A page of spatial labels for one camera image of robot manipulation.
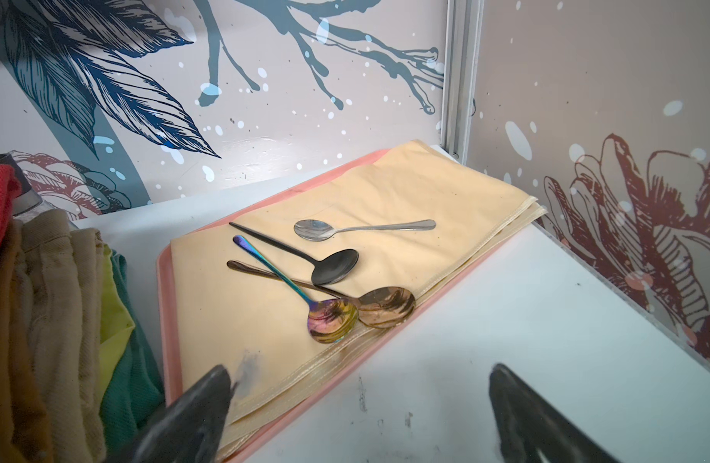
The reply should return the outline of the beige corduroy trousers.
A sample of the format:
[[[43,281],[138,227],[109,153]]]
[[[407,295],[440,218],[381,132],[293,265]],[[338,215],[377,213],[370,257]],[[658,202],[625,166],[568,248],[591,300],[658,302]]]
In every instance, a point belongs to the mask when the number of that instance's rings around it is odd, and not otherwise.
[[[57,462],[100,462],[100,313],[103,243],[95,229],[75,230],[62,210],[21,227],[17,276],[32,371],[50,421]]]

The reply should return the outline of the green trousers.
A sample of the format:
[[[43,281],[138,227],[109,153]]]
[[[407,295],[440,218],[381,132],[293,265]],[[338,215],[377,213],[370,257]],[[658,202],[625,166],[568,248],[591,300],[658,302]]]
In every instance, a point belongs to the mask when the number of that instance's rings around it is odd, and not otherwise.
[[[158,366],[131,307],[130,298],[128,308],[136,327],[100,403],[100,420],[108,455],[128,445],[165,404]]]

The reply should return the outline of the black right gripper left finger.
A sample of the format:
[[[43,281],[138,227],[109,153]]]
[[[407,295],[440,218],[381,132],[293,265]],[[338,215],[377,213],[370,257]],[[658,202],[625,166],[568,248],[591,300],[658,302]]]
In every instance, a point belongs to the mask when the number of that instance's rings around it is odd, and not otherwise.
[[[214,462],[236,384],[212,368],[108,462]]]

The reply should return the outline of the yellow trousers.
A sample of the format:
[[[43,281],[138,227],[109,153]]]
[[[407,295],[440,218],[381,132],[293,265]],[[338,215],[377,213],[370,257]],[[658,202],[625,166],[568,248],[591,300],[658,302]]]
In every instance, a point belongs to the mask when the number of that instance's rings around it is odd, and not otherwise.
[[[126,289],[125,259],[107,244],[103,245],[102,287],[100,293],[100,386],[102,402],[119,362],[125,355],[136,323],[130,313]]]

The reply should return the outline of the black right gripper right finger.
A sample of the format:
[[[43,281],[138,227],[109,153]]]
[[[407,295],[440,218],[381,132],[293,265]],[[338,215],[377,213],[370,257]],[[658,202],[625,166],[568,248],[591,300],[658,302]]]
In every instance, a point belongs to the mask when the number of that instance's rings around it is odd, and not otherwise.
[[[489,398],[505,462],[614,462],[504,364],[493,366]]]

